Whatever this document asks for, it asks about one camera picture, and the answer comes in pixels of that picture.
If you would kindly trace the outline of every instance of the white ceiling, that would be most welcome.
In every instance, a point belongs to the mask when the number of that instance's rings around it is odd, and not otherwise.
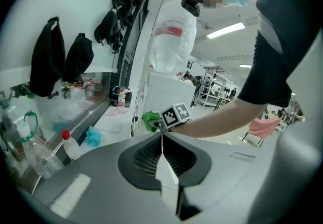
[[[152,10],[159,6],[151,5]],[[258,30],[258,10],[255,1],[250,1],[246,8],[231,6],[219,9],[205,8],[200,5],[201,15],[197,18],[197,34],[192,55],[226,70],[227,77],[233,81],[244,82],[249,70],[240,64],[251,64],[254,42]],[[206,35],[238,22],[244,23],[245,29],[208,39]]]

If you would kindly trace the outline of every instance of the chair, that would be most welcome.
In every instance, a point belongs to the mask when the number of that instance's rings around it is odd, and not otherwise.
[[[257,136],[261,138],[258,142],[258,144],[263,140],[271,135],[273,131],[275,130],[276,126],[280,123],[281,119],[278,117],[273,117],[268,120],[260,120],[258,118],[251,121],[249,124],[249,130],[243,137],[241,141],[243,141],[248,134],[252,134],[254,136]]]

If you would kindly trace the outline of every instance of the white squeeze bottle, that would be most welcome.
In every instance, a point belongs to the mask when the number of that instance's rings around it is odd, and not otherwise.
[[[44,145],[35,132],[30,130],[27,122],[21,122],[17,130],[21,136],[28,162],[42,178],[50,178],[54,173],[63,169],[64,165],[59,158]]]
[[[62,138],[64,140],[63,146],[66,154],[70,159],[76,160],[80,157],[81,149],[77,141],[71,136],[69,131],[62,131]]]

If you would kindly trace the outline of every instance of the white wall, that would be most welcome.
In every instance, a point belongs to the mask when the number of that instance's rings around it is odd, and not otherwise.
[[[87,72],[111,72],[112,49],[98,44],[95,28],[112,8],[112,0],[16,0],[0,32],[0,90],[28,82],[36,40],[55,16],[65,41],[66,55],[78,33],[93,41],[94,58]]]

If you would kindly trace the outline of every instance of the pink cloth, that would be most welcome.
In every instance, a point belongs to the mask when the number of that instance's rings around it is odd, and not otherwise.
[[[268,120],[259,120],[258,118],[256,118],[249,124],[248,133],[264,139],[273,133],[274,129],[280,123],[280,121],[281,119],[278,117],[274,117]]]

